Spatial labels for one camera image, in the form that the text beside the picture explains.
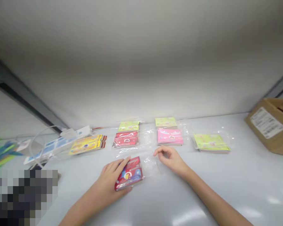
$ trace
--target plug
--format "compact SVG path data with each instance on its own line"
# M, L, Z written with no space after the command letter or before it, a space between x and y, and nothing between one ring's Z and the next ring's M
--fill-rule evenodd
M72 128L63 130L60 136L68 140L78 137L77 133Z

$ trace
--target red card pack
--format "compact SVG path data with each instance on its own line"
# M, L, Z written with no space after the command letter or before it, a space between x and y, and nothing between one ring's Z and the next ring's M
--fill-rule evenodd
M138 132L117 133L113 142L113 147L134 146L139 142Z
M142 168L139 157L130 159L119 175L115 183L115 190L118 191L142 180Z

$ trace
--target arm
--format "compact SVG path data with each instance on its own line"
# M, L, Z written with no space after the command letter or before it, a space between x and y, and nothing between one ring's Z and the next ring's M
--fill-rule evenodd
M213 191L180 157L174 148L161 146L155 150L154 156L158 154L159 160L173 170L177 175L186 180L220 226L252 224L236 211L230 204Z
M98 180L70 208L59 226L82 225L90 217L130 192L131 187L120 191L114 190L115 183L129 160L130 156L104 166Z

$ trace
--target pixelated area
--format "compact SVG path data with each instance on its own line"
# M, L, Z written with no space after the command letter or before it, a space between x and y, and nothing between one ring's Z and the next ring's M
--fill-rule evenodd
M0 170L0 225L37 225L57 187L57 170Z

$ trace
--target right hand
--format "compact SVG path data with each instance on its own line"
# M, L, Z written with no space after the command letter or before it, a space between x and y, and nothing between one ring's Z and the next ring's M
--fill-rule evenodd
M159 160L180 177L185 177L190 170L190 167L182 160L174 148L160 146L155 150L153 156L156 156L157 154Z

